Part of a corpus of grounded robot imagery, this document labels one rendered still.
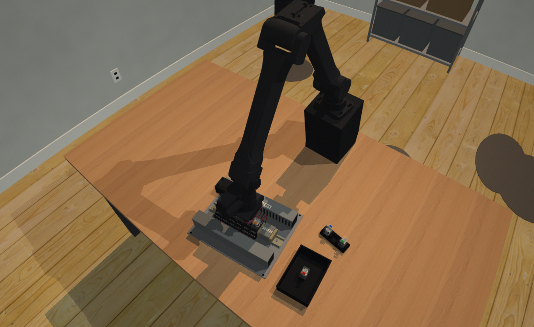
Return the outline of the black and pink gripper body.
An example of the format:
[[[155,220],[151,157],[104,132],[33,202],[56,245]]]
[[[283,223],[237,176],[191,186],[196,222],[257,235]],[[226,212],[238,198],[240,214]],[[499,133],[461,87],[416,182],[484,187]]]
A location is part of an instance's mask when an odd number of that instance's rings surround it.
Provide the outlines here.
[[[264,195],[256,193],[255,198],[251,202],[244,203],[242,207],[242,212],[237,211],[234,216],[242,218],[245,222],[252,221],[255,215],[258,213],[262,207],[262,201],[264,200]]]

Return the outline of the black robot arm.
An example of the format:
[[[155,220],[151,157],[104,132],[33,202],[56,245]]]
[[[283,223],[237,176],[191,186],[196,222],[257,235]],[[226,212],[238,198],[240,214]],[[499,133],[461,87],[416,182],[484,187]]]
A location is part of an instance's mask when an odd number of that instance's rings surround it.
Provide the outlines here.
[[[262,70],[242,141],[230,165],[232,181],[222,177],[215,185],[221,196],[215,206],[226,219],[242,212],[243,202],[251,202],[261,185],[265,143],[293,64],[302,65],[308,55],[315,70],[313,87],[320,91],[317,106],[337,120],[353,109],[353,102],[346,98],[351,80],[342,76],[334,63],[322,27],[324,15],[324,7],[294,0],[262,25],[257,44],[263,50]]]

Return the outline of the black rectangular rack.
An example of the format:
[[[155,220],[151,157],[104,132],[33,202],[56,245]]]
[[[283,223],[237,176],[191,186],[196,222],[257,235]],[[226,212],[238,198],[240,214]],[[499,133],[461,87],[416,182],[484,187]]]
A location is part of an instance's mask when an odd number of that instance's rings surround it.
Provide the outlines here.
[[[341,239],[341,237],[338,236],[338,234],[336,232],[334,232],[334,231],[327,237],[326,235],[323,234],[324,228],[320,231],[320,235],[322,235],[326,240],[331,242],[331,244],[333,244],[335,247],[337,247],[337,249],[340,250],[342,252],[342,254],[343,254],[348,249],[350,244],[347,244],[345,247],[343,247],[343,249],[341,249],[338,246],[338,241]]]

